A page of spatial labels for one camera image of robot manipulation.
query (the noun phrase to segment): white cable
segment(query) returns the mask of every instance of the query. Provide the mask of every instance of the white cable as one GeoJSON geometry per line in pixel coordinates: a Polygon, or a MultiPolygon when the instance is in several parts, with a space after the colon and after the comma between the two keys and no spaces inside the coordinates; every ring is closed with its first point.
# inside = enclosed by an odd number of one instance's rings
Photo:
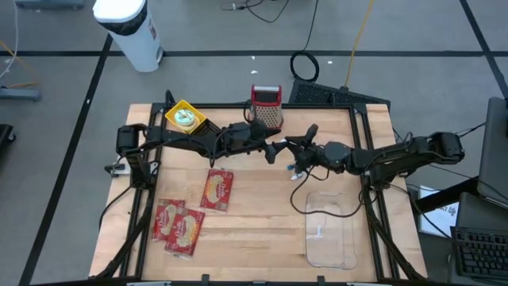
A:
{"type": "Polygon", "coordinates": [[[14,44],[14,56],[13,56],[13,59],[10,61],[9,65],[7,65],[7,68],[5,71],[3,71],[3,73],[0,75],[0,79],[2,79],[2,77],[9,71],[10,67],[13,65],[14,61],[16,60],[16,56],[17,56],[17,42],[18,42],[18,37],[19,37],[19,31],[18,31],[18,27],[17,27],[17,6],[16,6],[16,0],[13,0],[13,5],[14,5],[14,28],[15,28],[15,33],[16,33],[16,43],[14,44]]]}

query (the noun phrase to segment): clear plastic container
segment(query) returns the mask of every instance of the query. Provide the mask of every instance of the clear plastic container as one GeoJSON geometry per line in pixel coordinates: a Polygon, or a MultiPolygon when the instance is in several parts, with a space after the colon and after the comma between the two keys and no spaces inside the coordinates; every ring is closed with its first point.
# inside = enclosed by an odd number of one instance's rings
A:
{"type": "MultiPolygon", "coordinates": [[[[306,211],[328,211],[346,215],[353,211],[352,196],[315,191],[307,196],[306,211]]],[[[354,269],[356,255],[352,217],[337,218],[327,214],[306,216],[306,259],[314,267],[354,269]]]]}

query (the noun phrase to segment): black keyboard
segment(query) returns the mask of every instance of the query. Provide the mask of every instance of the black keyboard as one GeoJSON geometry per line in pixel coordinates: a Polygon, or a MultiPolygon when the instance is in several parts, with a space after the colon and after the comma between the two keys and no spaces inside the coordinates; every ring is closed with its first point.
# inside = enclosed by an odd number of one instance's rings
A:
{"type": "Polygon", "coordinates": [[[508,279],[508,231],[452,227],[461,276],[508,279]]]}

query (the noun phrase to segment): black wheel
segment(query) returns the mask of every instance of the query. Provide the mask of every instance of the black wheel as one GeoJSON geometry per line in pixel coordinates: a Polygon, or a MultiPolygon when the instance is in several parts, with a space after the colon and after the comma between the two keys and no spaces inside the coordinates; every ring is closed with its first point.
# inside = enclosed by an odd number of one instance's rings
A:
{"type": "Polygon", "coordinates": [[[16,134],[10,134],[9,138],[7,138],[7,140],[9,141],[9,143],[12,143],[14,141],[16,141],[16,134]]]}

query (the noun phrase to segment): yellow cable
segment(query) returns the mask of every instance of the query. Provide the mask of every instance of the yellow cable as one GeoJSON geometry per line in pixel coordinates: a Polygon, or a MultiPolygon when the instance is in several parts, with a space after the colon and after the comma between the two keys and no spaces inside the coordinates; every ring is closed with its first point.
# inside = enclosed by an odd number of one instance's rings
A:
{"type": "MultiPolygon", "coordinates": [[[[21,66],[23,66],[23,68],[25,68],[27,71],[29,71],[30,73],[32,73],[32,75],[34,77],[37,78],[37,73],[35,72],[35,70],[30,67],[24,60],[22,60],[20,57],[18,56],[15,56],[14,55],[14,52],[9,48],[7,47],[6,44],[4,44],[3,41],[0,41],[0,45],[11,55],[13,56],[17,61],[19,61],[19,63],[21,64],[21,66]]],[[[37,85],[38,83],[37,82],[34,82],[34,83],[16,83],[16,84],[12,84],[12,85],[9,85],[8,88],[12,88],[12,87],[28,87],[28,86],[32,86],[32,85],[37,85]]]]}
{"type": "Polygon", "coordinates": [[[367,13],[364,16],[364,21],[362,21],[360,31],[358,32],[358,35],[356,35],[355,45],[352,47],[351,51],[351,59],[349,59],[348,75],[346,76],[346,82],[344,83],[345,87],[348,86],[349,74],[351,73],[352,63],[355,60],[355,51],[356,48],[358,47],[358,43],[360,43],[360,37],[362,36],[362,32],[364,31],[365,23],[367,23],[368,16],[371,14],[373,4],[374,0],[371,0],[370,3],[368,3],[367,13]]]}

